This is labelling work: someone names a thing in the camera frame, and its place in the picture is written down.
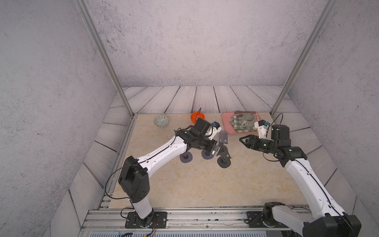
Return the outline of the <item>dark green stand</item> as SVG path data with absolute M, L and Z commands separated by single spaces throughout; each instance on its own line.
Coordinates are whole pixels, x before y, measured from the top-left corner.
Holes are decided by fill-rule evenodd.
M 231 165 L 231 156 L 229 154 L 227 146 L 225 146 L 224 144 L 220 146 L 218 156 L 219 157 L 217 159 L 217 163 L 221 168 L 228 168 Z

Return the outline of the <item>purple stand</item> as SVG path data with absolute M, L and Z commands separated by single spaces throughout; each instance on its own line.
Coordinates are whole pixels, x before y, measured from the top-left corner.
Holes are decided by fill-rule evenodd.
M 214 155 L 212 155 L 211 153 L 205 151 L 205 150 L 202 150 L 201 151 L 201 155 L 202 157 L 205 159 L 205 160 L 211 160 L 214 158 Z
M 219 133 L 219 143 L 228 144 L 229 134 L 226 131 L 221 131 Z
M 183 154 L 180 154 L 180 161 L 182 162 L 182 163 L 189 163 L 189 162 L 191 162 L 192 161 L 192 159 L 193 159 L 193 155 L 192 155 L 192 153 L 191 152 L 189 152 L 189 151 L 187 151 L 187 152 L 185 152 L 185 153 L 183 153 Z

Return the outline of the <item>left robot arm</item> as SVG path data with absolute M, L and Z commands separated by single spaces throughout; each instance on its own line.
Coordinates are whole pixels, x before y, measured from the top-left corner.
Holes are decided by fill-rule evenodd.
M 231 165 L 227 146 L 214 140 L 214 136 L 221 129 L 218 122 L 210 123 L 198 118 L 195 125 L 178 129 L 167 143 L 149 154 L 137 159 L 133 156 L 126 158 L 120 170 L 118 183 L 127 194 L 137 218 L 142 223 L 150 224 L 154 216 L 154 209 L 147 197 L 150 191 L 150 178 L 173 158 L 190 149 L 198 149 L 218 156 L 217 163 L 222 168 Z

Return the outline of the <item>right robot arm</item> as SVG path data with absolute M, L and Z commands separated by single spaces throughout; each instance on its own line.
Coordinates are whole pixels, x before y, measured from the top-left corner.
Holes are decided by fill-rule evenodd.
M 312 217 L 300 215 L 281 202 L 267 202 L 262 212 L 262 223 L 269 228 L 281 223 L 301 237 L 357 237 L 361 222 L 355 215 L 347 214 L 332 198 L 303 150 L 291 145 L 289 127 L 275 124 L 270 130 L 270 139 L 260 134 L 239 140 L 245 147 L 272 154 L 280 162 L 306 198 Z

